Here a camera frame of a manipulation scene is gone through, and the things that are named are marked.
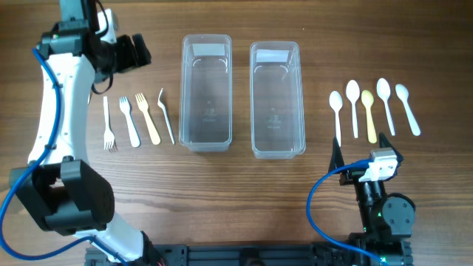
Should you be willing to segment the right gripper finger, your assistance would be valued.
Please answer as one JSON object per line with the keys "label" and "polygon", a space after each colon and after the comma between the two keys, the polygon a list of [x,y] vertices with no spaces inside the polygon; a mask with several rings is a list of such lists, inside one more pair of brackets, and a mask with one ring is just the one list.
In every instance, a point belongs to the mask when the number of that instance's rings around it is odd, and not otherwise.
{"label": "right gripper finger", "polygon": [[397,161],[399,163],[402,163],[404,161],[404,157],[402,154],[391,144],[391,142],[388,141],[386,135],[383,132],[380,132],[379,135],[379,146],[381,148],[389,148],[392,149],[395,152],[395,155],[397,157]]}
{"label": "right gripper finger", "polygon": [[331,155],[331,158],[330,158],[330,164],[329,164],[329,168],[328,168],[329,172],[344,166],[344,159],[343,159],[343,156],[342,156],[342,153],[341,153],[341,147],[340,147],[336,137],[333,138],[332,148],[333,148],[332,149],[332,155]]}

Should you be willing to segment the curved white plastic fork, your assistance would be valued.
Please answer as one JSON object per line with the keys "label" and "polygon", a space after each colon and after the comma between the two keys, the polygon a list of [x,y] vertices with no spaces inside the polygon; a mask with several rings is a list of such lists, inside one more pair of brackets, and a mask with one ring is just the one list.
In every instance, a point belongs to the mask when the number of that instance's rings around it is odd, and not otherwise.
{"label": "curved white plastic fork", "polygon": [[163,116],[165,118],[166,127],[167,127],[168,132],[169,132],[171,143],[174,145],[175,144],[174,134],[173,134],[173,131],[172,131],[172,127],[171,127],[171,123],[170,123],[170,120],[169,120],[169,115],[168,115],[168,112],[167,112],[166,105],[163,102],[163,89],[160,90],[160,94],[159,94],[158,99],[157,99],[157,105],[163,111]]}

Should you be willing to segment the wide white plastic fork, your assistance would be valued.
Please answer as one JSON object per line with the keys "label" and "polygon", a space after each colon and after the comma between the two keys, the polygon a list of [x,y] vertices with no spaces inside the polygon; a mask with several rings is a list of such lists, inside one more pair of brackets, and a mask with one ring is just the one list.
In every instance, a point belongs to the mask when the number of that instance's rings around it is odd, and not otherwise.
{"label": "wide white plastic fork", "polygon": [[137,148],[140,146],[140,138],[135,128],[135,124],[131,115],[131,105],[127,97],[120,97],[119,106],[122,113],[125,115],[127,129],[129,132],[129,139],[132,147]]}

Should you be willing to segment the yellow plastic fork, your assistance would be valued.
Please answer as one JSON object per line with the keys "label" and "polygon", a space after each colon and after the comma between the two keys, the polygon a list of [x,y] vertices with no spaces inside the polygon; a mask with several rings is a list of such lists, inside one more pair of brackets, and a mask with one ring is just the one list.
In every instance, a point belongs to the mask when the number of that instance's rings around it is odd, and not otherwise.
{"label": "yellow plastic fork", "polygon": [[161,138],[149,113],[149,104],[146,98],[142,93],[137,93],[135,95],[135,98],[137,101],[138,108],[143,113],[143,116],[145,118],[146,126],[149,131],[149,136],[151,138],[152,143],[154,145],[159,145],[161,142]]}

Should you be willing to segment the thin white plastic fork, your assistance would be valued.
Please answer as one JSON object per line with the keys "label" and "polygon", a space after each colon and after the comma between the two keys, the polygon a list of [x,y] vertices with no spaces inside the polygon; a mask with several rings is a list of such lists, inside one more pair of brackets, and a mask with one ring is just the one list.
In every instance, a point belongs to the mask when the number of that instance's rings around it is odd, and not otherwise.
{"label": "thin white plastic fork", "polygon": [[104,149],[112,151],[115,147],[115,135],[110,127],[109,103],[107,96],[103,97],[103,116],[105,122],[105,129],[103,134]]}

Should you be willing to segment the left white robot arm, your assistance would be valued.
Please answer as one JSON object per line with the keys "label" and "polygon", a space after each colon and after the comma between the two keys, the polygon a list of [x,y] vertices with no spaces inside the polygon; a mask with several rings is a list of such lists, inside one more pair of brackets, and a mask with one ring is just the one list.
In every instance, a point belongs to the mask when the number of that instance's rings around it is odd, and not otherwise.
{"label": "left white robot arm", "polygon": [[99,1],[62,1],[61,20],[33,49],[41,65],[44,92],[35,143],[24,168],[10,173],[10,191],[37,226],[90,242],[119,265],[164,265],[147,235],[115,212],[109,182],[89,164],[86,120],[95,85],[112,83],[150,63],[139,34],[116,36],[112,11]]}

